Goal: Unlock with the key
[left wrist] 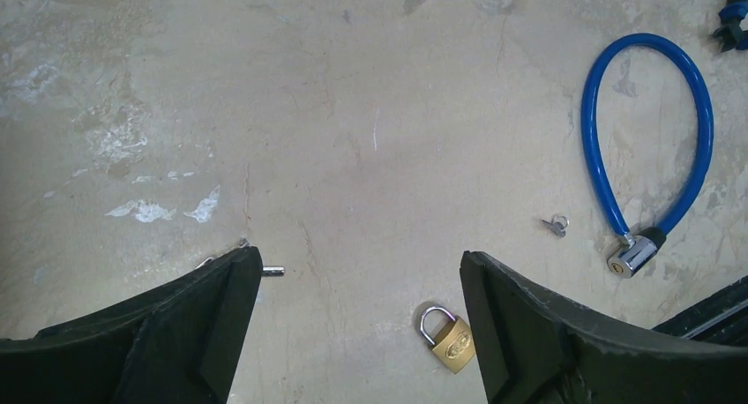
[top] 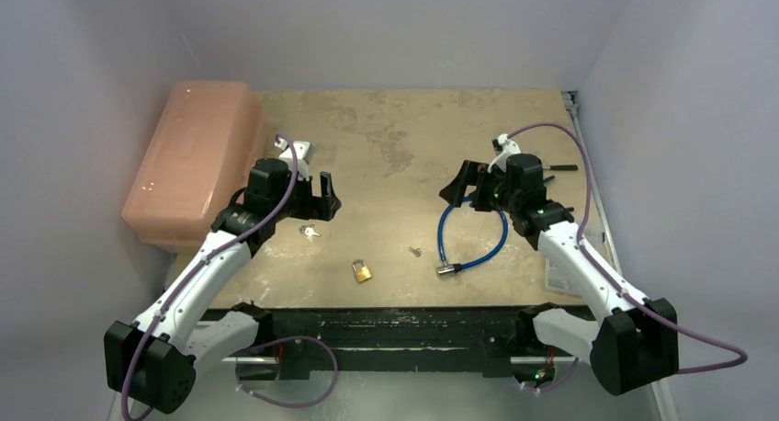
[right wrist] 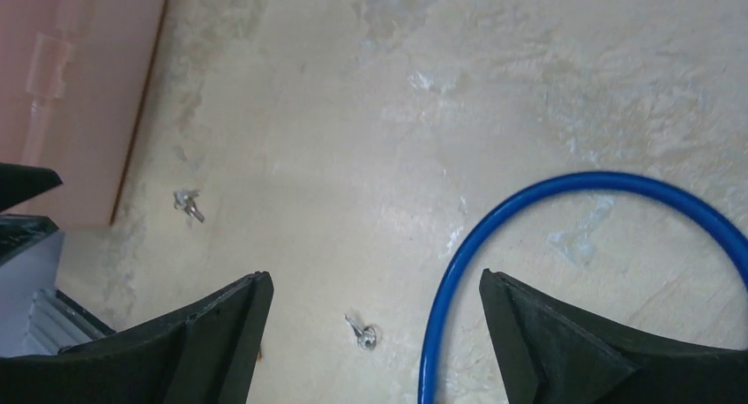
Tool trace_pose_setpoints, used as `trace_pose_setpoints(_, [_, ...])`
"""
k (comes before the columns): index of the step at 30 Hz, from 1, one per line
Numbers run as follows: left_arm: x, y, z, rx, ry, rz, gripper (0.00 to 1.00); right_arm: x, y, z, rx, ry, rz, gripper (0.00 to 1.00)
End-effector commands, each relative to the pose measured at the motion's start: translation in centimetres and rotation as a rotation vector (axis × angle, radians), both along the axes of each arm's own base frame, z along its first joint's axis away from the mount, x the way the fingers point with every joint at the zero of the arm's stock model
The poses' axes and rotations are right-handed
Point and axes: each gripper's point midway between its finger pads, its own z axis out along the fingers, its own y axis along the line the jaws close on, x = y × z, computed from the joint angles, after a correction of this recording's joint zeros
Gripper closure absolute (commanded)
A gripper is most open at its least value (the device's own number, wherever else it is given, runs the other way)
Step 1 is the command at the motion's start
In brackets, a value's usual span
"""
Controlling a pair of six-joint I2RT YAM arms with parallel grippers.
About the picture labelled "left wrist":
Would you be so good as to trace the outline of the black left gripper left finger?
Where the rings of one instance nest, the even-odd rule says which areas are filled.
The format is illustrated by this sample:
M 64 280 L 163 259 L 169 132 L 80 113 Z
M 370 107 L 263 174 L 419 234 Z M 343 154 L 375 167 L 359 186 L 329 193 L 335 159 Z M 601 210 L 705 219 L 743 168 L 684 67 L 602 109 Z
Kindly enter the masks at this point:
M 233 250 L 158 288 L 1 342 L 4 403 L 223 403 L 263 272 Z

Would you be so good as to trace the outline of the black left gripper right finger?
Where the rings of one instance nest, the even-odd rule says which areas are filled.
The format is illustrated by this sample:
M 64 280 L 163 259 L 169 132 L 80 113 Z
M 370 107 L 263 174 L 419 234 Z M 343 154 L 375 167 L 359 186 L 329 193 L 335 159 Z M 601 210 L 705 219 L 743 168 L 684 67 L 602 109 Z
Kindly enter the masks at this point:
M 747 347 L 606 316 L 481 251 L 460 279 L 490 403 L 744 403 Z

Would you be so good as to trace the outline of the brass padlock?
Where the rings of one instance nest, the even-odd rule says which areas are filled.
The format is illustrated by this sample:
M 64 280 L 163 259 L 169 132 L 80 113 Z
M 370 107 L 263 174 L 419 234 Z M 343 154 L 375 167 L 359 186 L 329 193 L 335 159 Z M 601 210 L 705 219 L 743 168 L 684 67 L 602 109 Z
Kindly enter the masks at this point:
M 434 312 L 446 317 L 446 322 L 436 336 L 432 337 L 425 328 L 425 322 Z M 418 330 L 429 345 L 430 351 L 452 374 L 462 371 L 475 356 L 475 343 L 470 326 L 463 318 L 453 315 L 443 306 L 434 305 L 426 308 L 420 316 Z

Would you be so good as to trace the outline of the silver padlock key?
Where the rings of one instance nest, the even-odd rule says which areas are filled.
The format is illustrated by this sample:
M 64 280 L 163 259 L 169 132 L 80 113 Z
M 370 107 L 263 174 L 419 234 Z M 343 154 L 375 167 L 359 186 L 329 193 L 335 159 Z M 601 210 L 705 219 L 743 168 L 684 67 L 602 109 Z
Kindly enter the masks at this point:
M 250 242 L 246 238 L 242 237 L 234 245 L 232 245 L 228 250 L 234 251 L 234 250 L 250 248 L 250 247 L 251 247 Z M 207 257 L 206 259 L 204 259 L 201 263 L 199 263 L 196 266 L 196 269 L 199 269 L 205 266 L 206 264 L 214 261 L 215 259 L 217 259 L 216 255 Z M 263 277 L 281 277 L 284 274 L 285 274 L 285 268 L 283 266 L 263 266 L 262 267 Z

